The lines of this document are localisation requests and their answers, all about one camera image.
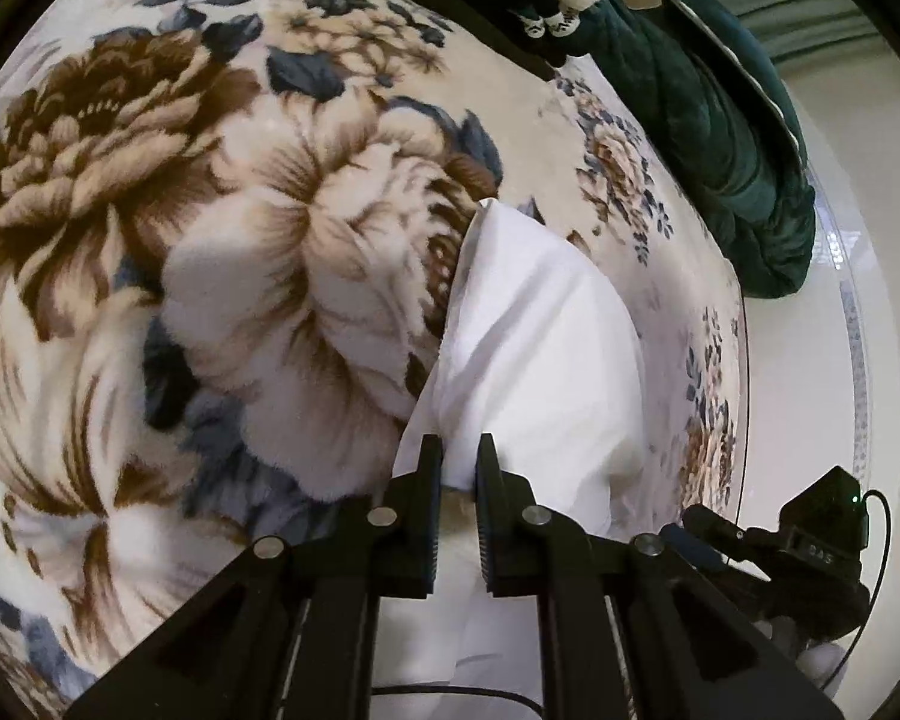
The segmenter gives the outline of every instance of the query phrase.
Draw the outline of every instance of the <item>black wire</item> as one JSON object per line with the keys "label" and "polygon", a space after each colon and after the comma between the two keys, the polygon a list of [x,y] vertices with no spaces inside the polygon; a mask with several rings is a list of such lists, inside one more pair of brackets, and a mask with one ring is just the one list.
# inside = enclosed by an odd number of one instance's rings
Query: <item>black wire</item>
{"label": "black wire", "polygon": [[458,696],[502,698],[506,701],[516,702],[516,704],[523,704],[527,709],[533,709],[538,717],[543,717],[543,707],[540,704],[526,696],[521,696],[519,693],[509,693],[506,690],[485,690],[483,688],[462,688],[458,685],[420,683],[420,685],[384,685],[382,688],[373,688],[370,691],[370,694],[374,696],[406,696],[416,693],[445,693]]}
{"label": "black wire", "polygon": [[887,501],[887,496],[881,493],[880,490],[867,490],[864,493],[863,506],[866,507],[866,500],[868,498],[877,498],[880,503],[883,504],[883,514],[884,518],[887,520],[887,537],[883,539],[883,559],[880,560],[880,573],[877,574],[876,584],[874,585],[874,595],[871,596],[871,603],[869,604],[869,608],[866,610],[866,617],[864,618],[864,624],[860,626],[860,630],[857,631],[857,635],[853,637],[853,641],[850,642],[850,648],[847,649],[841,661],[837,664],[837,667],[833,670],[833,674],[831,674],[820,690],[826,690],[826,688],[830,687],[830,683],[836,679],[837,675],[840,673],[840,670],[847,665],[847,661],[850,659],[850,654],[853,652],[853,649],[857,646],[857,642],[860,641],[861,635],[863,635],[864,628],[866,627],[866,623],[869,623],[869,615],[874,612],[874,606],[876,605],[876,596],[880,592],[880,586],[883,584],[883,572],[887,568],[887,557],[890,557],[890,503]]}

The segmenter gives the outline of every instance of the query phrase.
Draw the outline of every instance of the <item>white cloth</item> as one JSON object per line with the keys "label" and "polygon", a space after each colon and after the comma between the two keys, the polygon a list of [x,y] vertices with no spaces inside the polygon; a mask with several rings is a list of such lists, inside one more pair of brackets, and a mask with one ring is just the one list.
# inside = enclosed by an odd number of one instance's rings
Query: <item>white cloth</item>
{"label": "white cloth", "polygon": [[[480,435],[492,433],[501,467],[527,477],[538,503],[611,535],[615,485],[639,474],[646,456],[641,376],[636,331],[610,281],[532,218],[485,200],[394,475],[412,471],[421,438],[437,433],[444,485],[472,490]],[[535,602],[487,597],[472,504],[450,504],[445,496],[434,596],[382,603],[374,683],[451,680],[539,701]],[[528,716],[490,699],[374,704],[372,717],[388,720]]]}

